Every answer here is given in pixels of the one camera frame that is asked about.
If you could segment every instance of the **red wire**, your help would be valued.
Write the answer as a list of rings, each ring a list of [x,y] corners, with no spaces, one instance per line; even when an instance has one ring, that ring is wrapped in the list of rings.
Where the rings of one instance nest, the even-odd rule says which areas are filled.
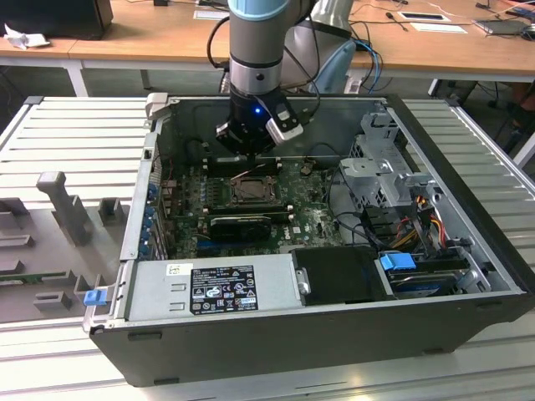
[[[173,176],[173,160],[172,159],[169,159],[169,164],[171,165],[171,167],[169,169],[169,176],[167,177],[166,185],[169,183],[171,177]]]
[[[406,223],[407,221],[410,221],[409,217],[406,217],[405,219],[403,219],[402,221],[400,221],[400,224],[398,224],[398,235],[395,236],[395,239],[396,239],[396,240],[397,240],[398,238],[400,238],[401,227],[403,226],[403,223]]]

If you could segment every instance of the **yellow wire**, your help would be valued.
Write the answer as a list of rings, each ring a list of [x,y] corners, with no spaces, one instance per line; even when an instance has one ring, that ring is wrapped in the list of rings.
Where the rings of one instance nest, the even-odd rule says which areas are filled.
[[[412,238],[414,238],[417,235],[416,230],[413,230],[404,238],[401,238],[399,241],[397,241],[392,247],[396,248],[398,246],[404,245],[406,242],[410,241]]]

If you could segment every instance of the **metal bracket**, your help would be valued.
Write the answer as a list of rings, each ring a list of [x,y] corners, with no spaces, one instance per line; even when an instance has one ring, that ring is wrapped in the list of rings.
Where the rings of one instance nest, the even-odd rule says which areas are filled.
[[[147,100],[145,102],[147,119],[154,121],[168,113],[168,97],[169,94],[167,93],[154,93],[147,96]]]

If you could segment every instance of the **blue latch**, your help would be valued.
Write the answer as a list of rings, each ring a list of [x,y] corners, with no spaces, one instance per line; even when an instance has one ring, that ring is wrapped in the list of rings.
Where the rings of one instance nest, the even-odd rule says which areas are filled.
[[[388,253],[380,258],[385,270],[416,269],[410,253]]]
[[[84,305],[86,307],[103,307],[106,304],[108,290],[91,290],[85,293]]]

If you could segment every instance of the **white paper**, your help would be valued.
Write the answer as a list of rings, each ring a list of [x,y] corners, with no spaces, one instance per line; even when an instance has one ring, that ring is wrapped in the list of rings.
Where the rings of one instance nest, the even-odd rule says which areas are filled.
[[[445,25],[442,23],[410,23],[410,25],[421,32],[468,33],[458,25]]]
[[[193,263],[172,263],[167,265],[167,276],[189,276],[191,275],[191,269]]]
[[[193,13],[194,19],[213,19],[215,21],[219,21],[220,19],[224,19],[228,17],[229,13],[224,11],[202,11],[202,10],[196,10]]]
[[[27,48],[36,48],[39,46],[47,46],[50,42],[41,33],[20,33],[11,29],[8,25],[4,24],[6,34],[3,38],[16,48],[26,50]]]

